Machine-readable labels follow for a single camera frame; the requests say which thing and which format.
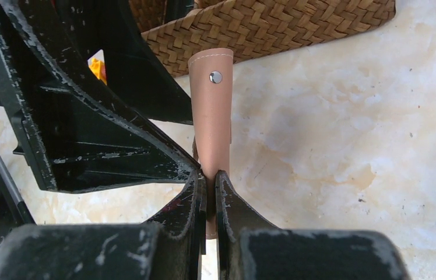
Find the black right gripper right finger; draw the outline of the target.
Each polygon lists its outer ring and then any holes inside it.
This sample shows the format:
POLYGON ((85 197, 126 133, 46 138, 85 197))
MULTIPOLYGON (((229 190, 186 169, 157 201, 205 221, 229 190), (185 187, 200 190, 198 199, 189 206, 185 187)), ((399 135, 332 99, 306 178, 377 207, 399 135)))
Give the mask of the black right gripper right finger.
POLYGON ((226 171, 216 174, 215 197, 219 279, 242 279, 241 231, 278 227, 237 194, 226 171))

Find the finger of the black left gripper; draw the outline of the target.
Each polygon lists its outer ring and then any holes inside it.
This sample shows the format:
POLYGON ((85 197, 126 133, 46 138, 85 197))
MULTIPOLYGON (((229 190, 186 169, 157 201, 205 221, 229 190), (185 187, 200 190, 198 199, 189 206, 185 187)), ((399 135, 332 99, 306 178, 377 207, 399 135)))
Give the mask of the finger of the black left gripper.
POLYGON ((191 99, 142 35, 128 1, 55 1, 69 38, 83 58, 102 51, 107 86, 146 118, 192 124, 191 99))
POLYGON ((0 1, 0 106, 42 190, 185 182, 199 164, 89 69, 55 1, 0 1))

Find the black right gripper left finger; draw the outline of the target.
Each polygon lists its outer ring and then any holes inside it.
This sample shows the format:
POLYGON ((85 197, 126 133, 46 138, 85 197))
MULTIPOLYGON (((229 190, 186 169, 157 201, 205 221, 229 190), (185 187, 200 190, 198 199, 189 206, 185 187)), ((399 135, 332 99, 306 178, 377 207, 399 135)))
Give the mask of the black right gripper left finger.
POLYGON ((200 171, 193 171, 182 191, 142 223, 141 277, 201 279, 205 223, 205 179, 200 171))

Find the brown leather card holder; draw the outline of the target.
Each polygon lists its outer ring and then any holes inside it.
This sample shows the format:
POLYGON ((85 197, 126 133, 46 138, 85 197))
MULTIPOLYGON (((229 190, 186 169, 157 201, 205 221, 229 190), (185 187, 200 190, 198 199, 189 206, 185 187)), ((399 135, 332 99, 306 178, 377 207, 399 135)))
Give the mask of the brown leather card holder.
POLYGON ((188 61, 195 132, 193 153, 207 186, 207 239, 217 237, 216 175, 230 170, 233 56, 231 49, 212 48, 188 61))

